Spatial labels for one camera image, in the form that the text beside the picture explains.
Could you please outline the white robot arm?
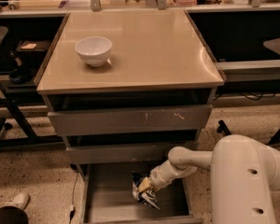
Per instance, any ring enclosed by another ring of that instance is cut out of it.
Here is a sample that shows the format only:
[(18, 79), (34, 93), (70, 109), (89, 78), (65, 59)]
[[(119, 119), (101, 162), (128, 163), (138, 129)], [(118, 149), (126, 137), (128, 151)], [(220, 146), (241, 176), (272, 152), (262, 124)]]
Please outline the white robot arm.
[(133, 196), (156, 207), (157, 190), (199, 168), (210, 172), (213, 224), (276, 224), (271, 193), (280, 190), (280, 151), (239, 134), (211, 151), (172, 148), (148, 176), (133, 175)]

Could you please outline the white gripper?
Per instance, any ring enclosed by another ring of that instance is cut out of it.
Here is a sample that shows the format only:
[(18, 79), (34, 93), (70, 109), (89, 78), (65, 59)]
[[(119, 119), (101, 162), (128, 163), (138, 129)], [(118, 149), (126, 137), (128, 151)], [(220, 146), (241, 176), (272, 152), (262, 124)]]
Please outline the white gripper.
[(197, 170), (194, 166), (187, 166), (182, 169), (179, 166), (172, 165), (169, 161), (155, 167), (145, 177), (138, 186), (140, 193), (150, 189), (164, 189), (169, 186), (174, 180), (192, 175)]

